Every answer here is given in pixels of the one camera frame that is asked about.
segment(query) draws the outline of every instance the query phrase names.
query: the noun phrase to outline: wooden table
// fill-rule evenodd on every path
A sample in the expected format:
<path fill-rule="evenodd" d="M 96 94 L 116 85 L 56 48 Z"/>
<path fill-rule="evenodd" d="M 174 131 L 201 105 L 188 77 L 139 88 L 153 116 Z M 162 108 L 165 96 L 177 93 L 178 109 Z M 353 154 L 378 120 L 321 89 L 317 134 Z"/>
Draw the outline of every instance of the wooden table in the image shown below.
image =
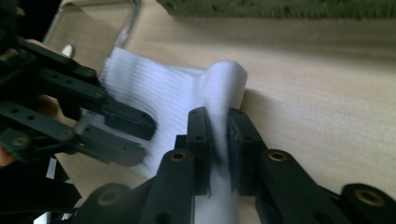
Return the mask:
<path fill-rule="evenodd" d="M 141 8 L 127 49 L 160 63 L 248 72 L 242 109 L 269 148 L 287 150 L 321 186 L 365 183 L 396 198 L 396 20 L 175 19 Z M 145 178 L 83 155 L 58 158 L 84 197 Z M 252 198 L 243 223 L 259 223 Z"/>

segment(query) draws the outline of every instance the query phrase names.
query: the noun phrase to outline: white cloth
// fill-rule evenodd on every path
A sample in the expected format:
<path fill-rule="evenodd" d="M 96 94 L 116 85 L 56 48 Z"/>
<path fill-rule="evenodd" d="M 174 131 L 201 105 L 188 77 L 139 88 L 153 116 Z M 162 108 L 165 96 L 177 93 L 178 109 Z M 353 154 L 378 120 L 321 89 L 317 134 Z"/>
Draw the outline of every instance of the white cloth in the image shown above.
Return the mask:
<path fill-rule="evenodd" d="M 187 133 L 188 113 L 205 106 L 214 135 L 216 161 L 212 160 L 211 197 L 196 197 L 196 224 L 238 223 L 236 195 L 228 171 L 228 108 L 241 105 L 246 71 L 235 62 L 212 64 L 207 70 L 168 66 L 124 49 L 114 49 L 106 61 L 102 82 L 116 100 L 140 109 L 157 122 L 151 140 L 142 141 L 148 154 L 137 172 L 153 177 L 163 154 L 174 148 L 177 134 Z"/>

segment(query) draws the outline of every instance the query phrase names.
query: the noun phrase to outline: green object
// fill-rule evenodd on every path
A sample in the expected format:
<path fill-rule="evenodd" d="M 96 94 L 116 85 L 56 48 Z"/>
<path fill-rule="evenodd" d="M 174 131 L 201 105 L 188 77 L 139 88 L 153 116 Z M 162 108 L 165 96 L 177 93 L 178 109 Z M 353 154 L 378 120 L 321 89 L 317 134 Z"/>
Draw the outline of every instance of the green object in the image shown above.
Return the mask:
<path fill-rule="evenodd" d="M 394 18 L 396 0 L 157 0 L 172 16 Z"/>

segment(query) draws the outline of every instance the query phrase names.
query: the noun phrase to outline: ribbed fabric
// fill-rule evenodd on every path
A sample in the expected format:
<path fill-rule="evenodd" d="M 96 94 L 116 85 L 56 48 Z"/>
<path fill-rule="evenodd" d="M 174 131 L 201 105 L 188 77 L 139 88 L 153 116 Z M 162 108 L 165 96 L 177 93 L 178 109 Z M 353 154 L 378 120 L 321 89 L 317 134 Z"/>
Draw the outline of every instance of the ribbed fabric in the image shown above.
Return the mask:
<path fill-rule="evenodd" d="M 246 71 L 238 63 L 228 61 L 214 63 L 205 71 L 168 66 L 114 49 L 102 78 L 116 100 L 148 113 L 157 122 L 152 139 L 139 140 L 148 154 L 142 164 L 134 167 L 147 177 L 156 174 L 163 154 L 174 148 L 176 135 L 187 133 L 189 111 L 206 107 L 216 148 L 212 196 L 196 198 L 195 223 L 238 223 L 228 171 L 227 114 L 229 107 L 238 108 L 242 102 Z"/>

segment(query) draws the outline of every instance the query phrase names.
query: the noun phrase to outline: light wood surface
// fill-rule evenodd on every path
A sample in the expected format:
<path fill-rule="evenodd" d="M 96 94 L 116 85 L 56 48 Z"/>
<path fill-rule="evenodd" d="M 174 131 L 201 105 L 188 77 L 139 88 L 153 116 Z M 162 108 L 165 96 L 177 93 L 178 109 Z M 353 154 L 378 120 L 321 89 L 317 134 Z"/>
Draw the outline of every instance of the light wood surface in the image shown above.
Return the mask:
<path fill-rule="evenodd" d="M 396 198 L 396 20 L 175 19 L 141 8 L 127 49 L 160 63 L 248 72 L 242 109 L 270 148 L 290 152 L 321 186 L 365 183 Z M 84 197 L 128 168 L 58 155 Z M 241 199 L 242 223 L 259 223 Z"/>

